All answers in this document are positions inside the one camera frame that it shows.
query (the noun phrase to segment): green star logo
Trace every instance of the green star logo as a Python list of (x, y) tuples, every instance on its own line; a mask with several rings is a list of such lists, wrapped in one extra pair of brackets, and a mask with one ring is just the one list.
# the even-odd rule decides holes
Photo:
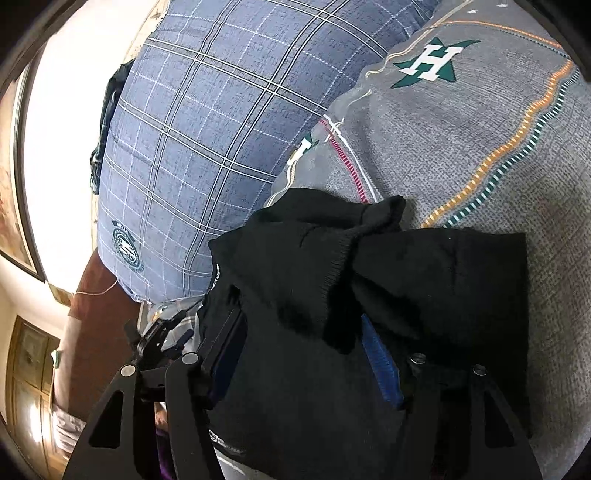
[(394, 63), (406, 76), (394, 83), (391, 88), (407, 87), (421, 80), (434, 82), (439, 78), (455, 82), (456, 74), (453, 70), (452, 58), (464, 48), (478, 42), (480, 40), (464, 40), (445, 46), (439, 38), (433, 37), (420, 55), (412, 60)]

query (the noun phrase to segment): electrical cord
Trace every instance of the electrical cord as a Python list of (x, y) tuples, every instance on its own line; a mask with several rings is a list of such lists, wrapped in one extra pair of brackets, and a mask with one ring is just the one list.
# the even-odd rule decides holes
[(115, 280), (115, 283), (113, 283), (113, 284), (112, 284), (112, 285), (111, 285), (109, 288), (107, 288), (105, 291), (102, 291), (102, 292), (100, 292), (100, 293), (88, 293), (87, 291), (77, 291), (77, 292), (75, 292), (75, 293), (74, 293), (74, 295), (78, 295), (78, 294), (80, 294), (80, 295), (93, 295), (93, 296), (94, 296), (94, 295), (97, 295), (97, 296), (98, 296), (98, 295), (102, 295), (102, 294), (105, 294), (105, 293), (107, 293), (107, 292), (108, 292), (110, 289), (112, 289), (112, 288), (113, 288), (115, 285), (117, 285), (117, 280)]

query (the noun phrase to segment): black cloth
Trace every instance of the black cloth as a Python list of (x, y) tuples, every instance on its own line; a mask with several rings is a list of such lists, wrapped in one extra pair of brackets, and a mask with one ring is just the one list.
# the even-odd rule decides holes
[(90, 154), (90, 188), (95, 195), (99, 194), (100, 171), (103, 166), (103, 157), (105, 155), (111, 120), (113, 120), (115, 107), (117, 107), (119, 97), (121, 97), (121, 92), (123, 91), (131, 67), (134, 65), (134, 61), (135, 59), (122, 64), (107, 82), (105, 97), (103, 98), (103, 108), (100, 113), (99, 143)]
[(360, 345), (362, 313), (405, 395), (412, 352), (482, 364), (527, 425), (525, 236), (401, 231), (404, 205), (290, 189), (209, 242), (216, 274), (199, 310), (202, 337), (236, 302), (248, 318), (228, 394), (210, 413), (227, 455), (279, 480), (388, 476), (402, 417)]

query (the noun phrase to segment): picture frame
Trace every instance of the picture frame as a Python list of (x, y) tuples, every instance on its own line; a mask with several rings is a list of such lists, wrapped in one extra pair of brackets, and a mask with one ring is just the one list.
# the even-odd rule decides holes
[(9, 133), (1, 134), (0, 140), (0, 255), (45, 282), (45, 273), (31, 230), (23, 173), (27, 109), (42, 55), (43, 48), (20, 77), (9, 85), (1, 100), (0, 121), (8, 122), (11, 101), (12, 116)]

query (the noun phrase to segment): gray quilt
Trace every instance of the gray quilt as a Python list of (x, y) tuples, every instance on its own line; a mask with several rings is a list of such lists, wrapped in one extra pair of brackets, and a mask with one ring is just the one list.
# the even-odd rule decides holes
[(528, 14), (445, 0), (333, 102), (268, 202), (289, 187), (399, 194), (407, 228), (525, 232), (531, 443), (548, 480), (591, 436), (590, 133), (589, 86)]

